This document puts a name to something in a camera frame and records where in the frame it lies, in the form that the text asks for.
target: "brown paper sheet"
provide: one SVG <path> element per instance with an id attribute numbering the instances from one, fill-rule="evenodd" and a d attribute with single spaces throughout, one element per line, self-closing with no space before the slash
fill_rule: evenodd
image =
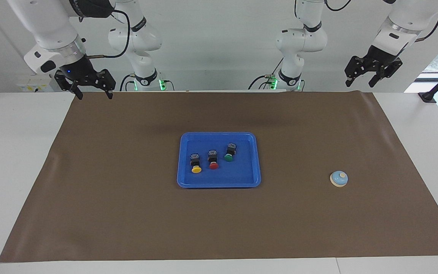
<path id="1" fill-rule="evenodd" d="M 181 189 L 200 131 L 254 133 L 260 186 Z M 0 262 L 412 255 L 438 255 L 438 206 L 372 94 L 86 93 Z"/>

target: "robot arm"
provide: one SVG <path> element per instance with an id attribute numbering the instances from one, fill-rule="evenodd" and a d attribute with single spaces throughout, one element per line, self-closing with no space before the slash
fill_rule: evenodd
<path id="1" fill-rule="evenodd" d="M 384 0 L 392 4 L 392 11 L 379 29 L 366 56 L 353 56 L 344 72 L 349 87 L 354 80 L 376 72 L 370 87 L 383 78 L 390 78 L 403 64 L 398 56 L 411 46 L 438 14 L 438 0 Z"/>
<path id="2" fill-rule="evenodd" d="M 162 38 L 158 31 L 147 23 L 138 0 L 116 0 L 116 9 L 126 12 L 131 25 L 129 47 L 125 53 L 134 70 L 136 86 L 140 91 L 163 90 L 160 72 L 147 53 L 160 49 Z M 117 20 L 125 23 L 121 14 Z M 108 35 L 109 43 L 116 50 L 122 50 L 127 41 L 126 28 L 112 29 Z"/>
<path id="3" fill-rule="evenodd" d="M 276 47 L 283 54 L 283 65 L 276 73 L 278 88 L 293 90 L 299 85 L 304 66 L 301 52 L 318 52 L 327 45 L 327 34 L 322 28 L 324 0 L 302 0 L 297 3 L 295 14 L 304 27 L 287 29 L 276 39 Z"/>
<path id="4" fill-rule="evenodd" d="M 36 45 L 24 59 L 35 73 L 60 68 L 55 79 L 62 90 L 69 90 L 82 99 L 81 86 L 94 86 L 113 97 L 116 85 L 108 70 L 97 72 L 87 58 L 77 31 L 68 21 L 68 6 L 80 17 L 106 18 L 114 11 L 113 0 L 7 0 Z"/>

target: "white table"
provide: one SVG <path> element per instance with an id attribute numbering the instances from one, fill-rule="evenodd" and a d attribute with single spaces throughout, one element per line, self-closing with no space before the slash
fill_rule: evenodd
<path id="1" fill-rule="evenodd" d="M 375 96 L 438 204 L 438 106 L 416 94 Z M 0 253 L 72 100 L 68 93 L 0 93 Z M 118 272 L 431 274 L 438 256 L 0 264 L 0 274 Z"/>

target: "cable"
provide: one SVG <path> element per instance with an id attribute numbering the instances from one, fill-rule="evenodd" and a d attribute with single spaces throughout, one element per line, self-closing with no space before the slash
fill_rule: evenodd
<path id="1" fill-rule="evenodd" d="M 273 70 L 273 72 L 271 74 L 275 75 L 276 69 L 278 69 L 278 67 L 280 67 L 280 64 L 282 63 L 283 59 L 284 59 L 284 57 L 280 60 L 278 65 L 276 65 L 275 69 Z"/>
<path id="2" fill-rule="evenodd" d="M 271 84 L 271 82 L 266 81 L 266 82 L 262 83 L 261 85 L 259 85 L 259 89 L 265 89 L 268 86 L 268 84 Z"/>
<path id="3" fill-rule="evenodd" d="M 127 85 L 128 85 L 129 83 L 134 84 L 134 81 L 128 81 L 128 82 L 126 83 L 126 85 L 125 85 L 125 91 L 127 91 Z"/>
<path id="4" fill-rule="evenodd" d="M 266 78 L 264 75 L 262 75 L 262 76 L 260 76 L 260 77 L 258 77 L 258 78 L 256 78 L 256 79 L 254 79 L 254 81 L 251 83 L 251 85 L 249 86 L 249 88 L 248 88 L 248 90 L 250 90 L 251 89 L 251 87 L 254 85 L 254 83 L 256 83 L 258 80 L 260 80 L 261 78 Z"/>
<path id="5" fill-rule="evenodd" d="M 126 79 L 128 79 L 128 78 L 130 78 L 130 77 L 133 77 L 133 75 L 134 75 L 134 74 L 128 74 L 127 76 L 125 76 L 125 77 L 123 78 L 123 80 L 121 81 L 121 87 L 119 88 L 119 91 L 123 91 L 123 86 L 125 85 L 125 81 L 126 81 Z"/>
<path id="6" fill-rule="evenodd" d="M 111 14 L 111 17 L 113 17 L 116 21 L 122 23 L 122 24 L 126 24 L 125 22 L 121 21 L 120 19 L 118 19 L 117 17 L 115 17 L 114 15 Z"/>
<path id="7" fill-rule="evenodd" d="M 304 83 L 304 85 L 302 86 L 302 90 L 300 92 L 304 92 L 304 88 L 305 88 L 305 80 L 300 80 L 300 83 Z"/>
<path id="8" fill-rule="evenodd" d="M 352 0 L 349 0 L 344 6 L 340 7 L 339 9 L 333 9 L 332 7 L 329 6 L 329 3 L 327 3 L 327 0 L 324 0 L 325 5 L 327 6 L 328 9 L 330 9 L 331 11 L 341 11 L 343 10 L 345 7 L 347 7 L 349 5 L 349 3 L 351 3 Z"/>
<path id="9" fill-rule="evenodd" d="M 171 83 L 171 84 L 172 84 L 172 88 L 173 88 L 173 90 L 175 91 L 175 85 L 173 84 L 172 81 L 170 81 L 170 80 L 165 80 L 164 82 L 165 82 L 165 83 Z"/>
<path id="10" fill-rule="evenodd" d="M 429 38 L 436 31 L 437 27 L 438 27 L 438 20 L 437 20 L 437 23 L 435 24 L 435 26 L 433 26 L 432 31 L 430 33 L 428 33 L 427 36 L 425 36 L 423 38 L 418 38 L 417 40 L 415 40 L 415 42 L 422 42 L 425 39 Z"/>
<path id="11" fill-rule="evenodd" d="M 124 14 L 126 17 L 126 21 L 128 23 L 128 36 L 127 36 L 127 40 L 126 40 L 125 49 L 120 54 L 117 54 L 117 55 L 90 55 L 90 56 L 87 56 L 87 58 L 89 58 L 89 59 L 118 58 L 118 57 L 123 56 L 123 54 L 126 53 L 127 48 L 129 46 L 129 37 L 131 36 L 131 22 L 129 21 L 129 16 L 126 14 L 126 12 L 120 11 L 120 10 L 114 10 L 113 12 Z"/>

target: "blue tray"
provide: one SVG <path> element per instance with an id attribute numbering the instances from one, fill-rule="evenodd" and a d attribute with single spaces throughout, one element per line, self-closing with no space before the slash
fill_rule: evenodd
<path id="1" fill-rule="evenodd" d="M 227 145 L 238 148 L 232 162 L 224 160 Z M 219 168 L 209 168 L 209 150 L 217 150 Z M 202 172 L 192 173 L 190 155 L 200 155 Z M 249 132 L 188 132 L 180 141 L 177 182 L 183 188 L 252 188 L 261 182 L 256 137 Z"/>

